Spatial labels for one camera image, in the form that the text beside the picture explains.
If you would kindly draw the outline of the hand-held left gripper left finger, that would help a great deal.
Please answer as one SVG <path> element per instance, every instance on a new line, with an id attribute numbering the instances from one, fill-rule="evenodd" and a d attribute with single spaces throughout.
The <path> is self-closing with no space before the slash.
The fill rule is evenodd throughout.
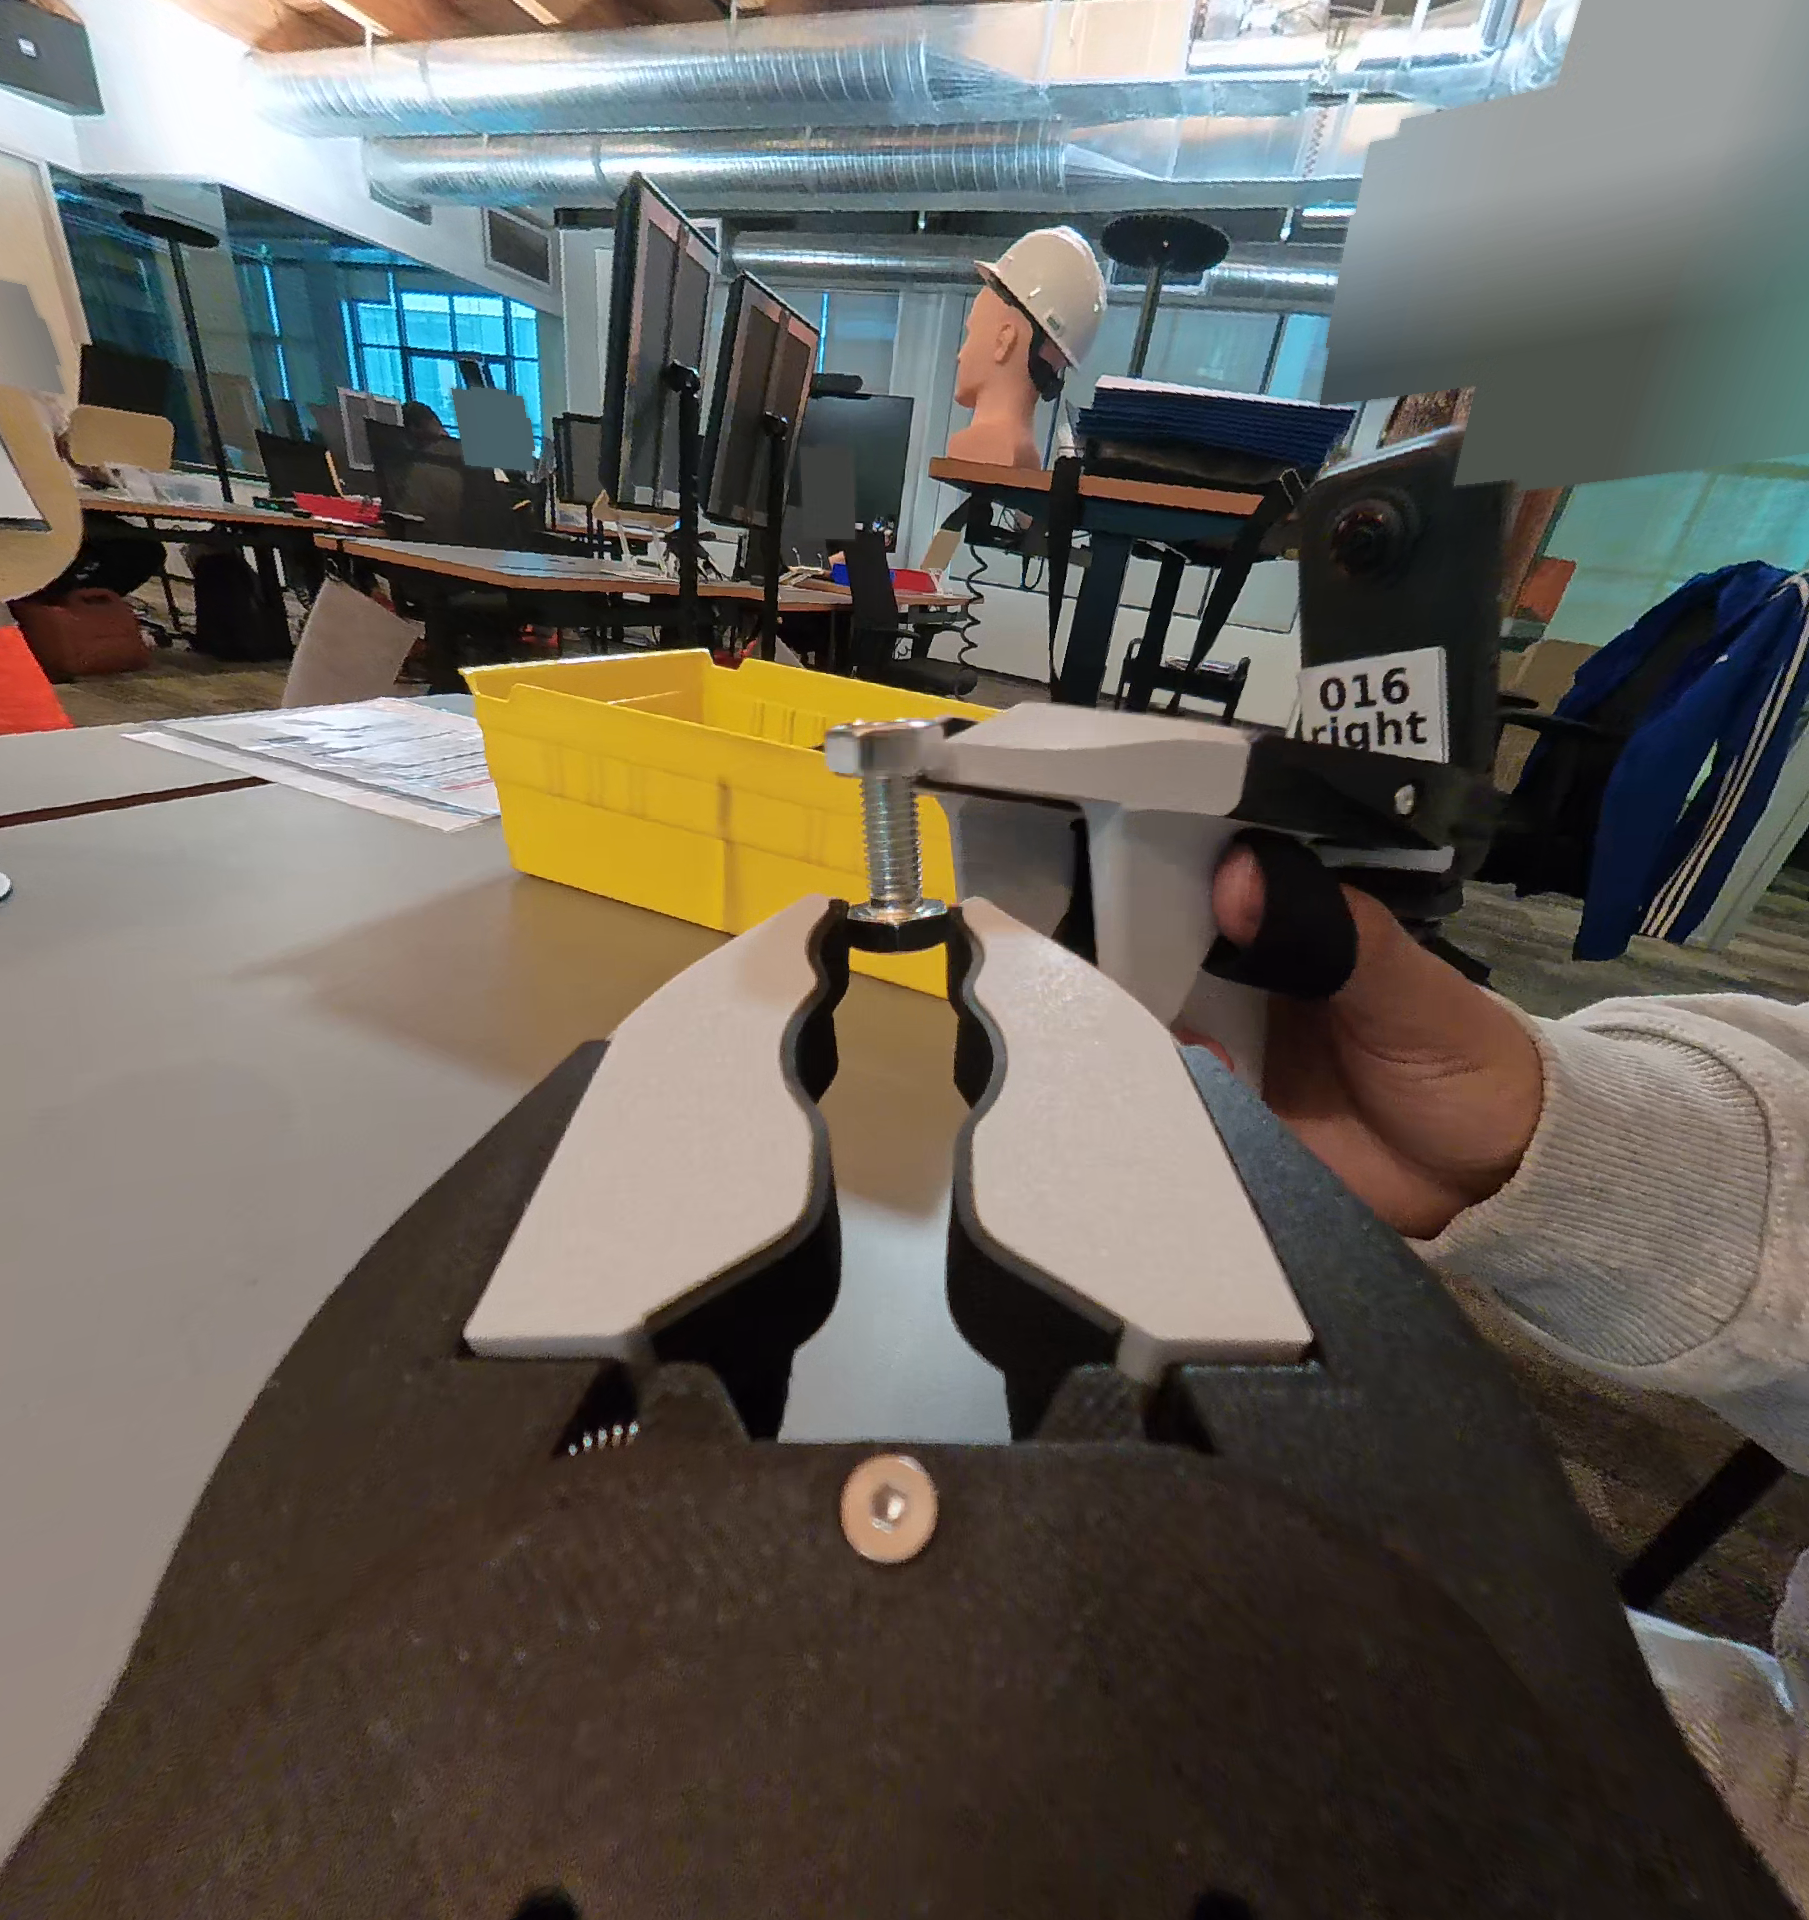
<path id="1" fill-rule="evenodd" d="M 807 895 L 620 1021 L 471 1309 L 474 1356 L 639 1361 L 821 1221 L 830 1151 L 797 1043 L 839 924 Z"/>

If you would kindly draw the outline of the steel hex nut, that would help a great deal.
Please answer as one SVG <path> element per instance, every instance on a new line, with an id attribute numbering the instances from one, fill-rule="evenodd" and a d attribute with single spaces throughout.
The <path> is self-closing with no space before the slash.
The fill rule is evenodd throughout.
<path id="1" fill-rule="evenodd" d="M 827 769 L 845 777 L 913 782 L 941 767 L 947 739 L 941 717 L 852 721 L 831 728 L 821 752 Z"/>

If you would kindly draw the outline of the white hard hat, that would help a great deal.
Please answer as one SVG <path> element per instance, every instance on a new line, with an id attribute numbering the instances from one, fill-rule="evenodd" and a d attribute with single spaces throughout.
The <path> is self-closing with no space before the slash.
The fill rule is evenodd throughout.
<path id="1" fill-rule="evenodd" d="M 1035 228 L 976 270 L 1027 314 L 1065 367 L 1083 364 L 1108 311 L 1108 288 L 1099 255 L 1075 228 Z"/>

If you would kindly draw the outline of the instruction sheet on white stand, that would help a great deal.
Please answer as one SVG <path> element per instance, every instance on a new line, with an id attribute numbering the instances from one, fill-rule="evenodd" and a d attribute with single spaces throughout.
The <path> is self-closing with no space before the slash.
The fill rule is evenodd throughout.
<path id="1" fill-rule="evenodd" d="M 82 513 L 56 517 L 44 532 L 0 525 L 0 605 L 29 596 L 63 576 L 82 545 Z"/>

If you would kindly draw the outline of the yellow plastic bin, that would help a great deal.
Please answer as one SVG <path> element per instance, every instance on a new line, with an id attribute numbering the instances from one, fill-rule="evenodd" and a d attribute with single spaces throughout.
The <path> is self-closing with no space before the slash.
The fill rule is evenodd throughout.
<path id="1" fill-rule="evenodd" d="M 465 674 L 516 871 L 725 936 L 805 897 L 868 895 L 843 724 L 983 707 L 703 651 Z"/>

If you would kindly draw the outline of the steel bolt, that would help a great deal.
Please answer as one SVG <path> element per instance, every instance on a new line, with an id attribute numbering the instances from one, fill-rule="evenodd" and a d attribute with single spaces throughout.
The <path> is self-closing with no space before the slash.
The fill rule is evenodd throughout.
<path id="1" fill-rule="evenodd" d="M 846 907 L 848 941 L 884 956 L 941 948 L 951 908 L 924 891 L 917 779 L 852 782 L 861 790 L 868 898 Z"/>

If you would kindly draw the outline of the wooden standing desk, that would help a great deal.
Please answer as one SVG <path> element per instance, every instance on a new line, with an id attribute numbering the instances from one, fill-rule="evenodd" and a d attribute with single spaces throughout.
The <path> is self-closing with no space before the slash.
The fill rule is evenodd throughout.
<path id="1" fill-rule="evenodd" d="M 1132 674 L 1119 685 L 1119 702 L 1129 713 L 1147 710 L 1161 685 L 1173 691 L 1173 710 L 1194 697 L 1253 568 L 1282 552 L 1279 527 L 1305 499 L 1305 484 L 1293 470 L 1253 489 L 1217 489 L 1086 474 L 1081 462 L 1074 461 L 1043 470 L 944 454 L 929 462 L 929 478 L 973 499 L 1006 505 L 1035 521 L 1046 538 L 1050 570 L 1049 641 L 1059 636 L 1072 543 L 1077 532 L 1087 533 L 1083 580 L 1061 662 L 1053 668 L 1057 702 L 1099 704 L 1132 552 L 1141 545 L 1156 550 L 1158 580 L 1147 631 L 1136 645 Z M 1184 570 L 1194 566 L 1214 568 L 1214 585 L 1199 617 L 1190 657 L 1180 674 L 1170 674 L 1166 645 L 1178 608 L 1180 580 Z"/>

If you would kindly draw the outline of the black office chair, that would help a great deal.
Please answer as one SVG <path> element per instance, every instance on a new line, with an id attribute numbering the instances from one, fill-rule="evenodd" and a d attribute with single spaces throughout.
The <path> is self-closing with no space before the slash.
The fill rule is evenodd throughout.
<path id="1" fill-rule="evenodd" d="M 848 670 L 854 678 L 901 691 L 967 698 L 977 671 L 959 655 L 936 657 L 941 634 L 959 634 L 957 608 L 908 613 L 895 585 L 893 557 L 877 527 L 858 527 L 845 548 L 851 595 Z"/>

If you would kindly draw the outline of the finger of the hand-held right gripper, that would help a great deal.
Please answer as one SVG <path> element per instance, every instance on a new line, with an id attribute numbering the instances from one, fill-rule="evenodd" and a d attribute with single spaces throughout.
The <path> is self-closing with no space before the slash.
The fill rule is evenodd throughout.
<path id="1" fill-rule="evenodd" d="M 919 783 L 1221 819 L 1251 756 L 1253 729 L 1236 724 L 1023 702 L 949 732 Z"/>

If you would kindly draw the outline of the person's right hand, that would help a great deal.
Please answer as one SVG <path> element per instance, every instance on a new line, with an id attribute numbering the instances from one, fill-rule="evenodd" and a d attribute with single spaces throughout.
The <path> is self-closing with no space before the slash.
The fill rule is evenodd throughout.
<path id="1" fill-rule="evenodd" d="M 1327 1001 L 1273 996 L 1265 1105 L 1381 1221 L 1432 1240 L 1514 1175 L 1545 1072 L 1523 1018 L 1344 887 L 1354 965 Z"/>

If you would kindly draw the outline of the long office table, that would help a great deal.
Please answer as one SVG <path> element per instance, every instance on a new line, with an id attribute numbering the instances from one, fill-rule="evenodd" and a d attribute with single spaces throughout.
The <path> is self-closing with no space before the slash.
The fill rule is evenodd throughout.
<path id="1" fill-rule="evenodd" d="M 440 543 L 390 543 L 382 538 L 314 536 L 319 552 L 354 559 L 392 577 L 457 582 L 486 590 L 514 590 L 530 595 L 599 595 L 609 599 L 647 596 L 675 606 L 684 596 L 674 574 L 628 568 L 624 563 L 597 563 L 570 555 L 540 555 L 534 550 L 480 548 Z M 769 590 L 754 582 L 696 580 L 696 599 L 730 600 L 760 608 Z M 904 616 L 957 616 L 973 600 L 953 590 L 897 590 L 897 606 Z M 848 585 L 823 582 L 821 585 L 778 585 L 778 608 L 789 613 L 848 613 L 852 596 Z"/>

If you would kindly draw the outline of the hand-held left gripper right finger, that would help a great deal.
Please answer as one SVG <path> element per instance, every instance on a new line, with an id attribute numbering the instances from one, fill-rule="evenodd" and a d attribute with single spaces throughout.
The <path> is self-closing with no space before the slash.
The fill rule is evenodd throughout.
<path id="1" fill-rule="evenodd" d="M 987 898 L 959 918 L 989 1070 L 955 1198 L 983 1253 L 1113 1335 L 1118 1370 L 1307 1357 L 1311 1325 L 1172 1033 Z"/>

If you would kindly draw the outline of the blue track jacket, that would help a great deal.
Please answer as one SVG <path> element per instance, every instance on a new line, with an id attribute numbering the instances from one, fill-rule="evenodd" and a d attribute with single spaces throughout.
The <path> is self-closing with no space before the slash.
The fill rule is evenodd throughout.
<path id="1" fill-rule="evenodd" d="M 1767 809 L 1809 698 L 1809 570 L 1699 574 L 1601 646 L 1557 715 L 1621 736 L 1571 952 L 1687 943 Z"/>

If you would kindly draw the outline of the silver ventilation duct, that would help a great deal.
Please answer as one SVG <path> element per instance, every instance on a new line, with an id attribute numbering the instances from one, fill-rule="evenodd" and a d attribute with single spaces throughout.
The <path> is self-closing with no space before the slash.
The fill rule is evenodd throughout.
<path id="1" fill-rule="evenodd" d="M 1362 141 L 1282 118 L 924 130 L 405 136 L 362 147 L 405 205 L 607 208 L 649 179 L 689 213 L 1151 211 L 1352 194 Z"/>
<path id="2" fill-rule="evenodd" d="M 362 138 L 772 128 L 1083 125 L 1187 110 L 1184 79 L 1029 79 L 919 38 L 666 53 L 453 39 L 256 55 L 250 105 L 292 131 Z"/>

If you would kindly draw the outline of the grey tilted panel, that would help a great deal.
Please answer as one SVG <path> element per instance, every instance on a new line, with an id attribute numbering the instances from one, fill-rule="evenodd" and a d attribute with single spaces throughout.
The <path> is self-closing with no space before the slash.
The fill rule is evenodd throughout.
<path id="1" fill-rule="evenodd" d="M 292 710 L 387 697 L 419 641 L 419 621 L 330 577 L 303 623 L 280 707 Z"/>

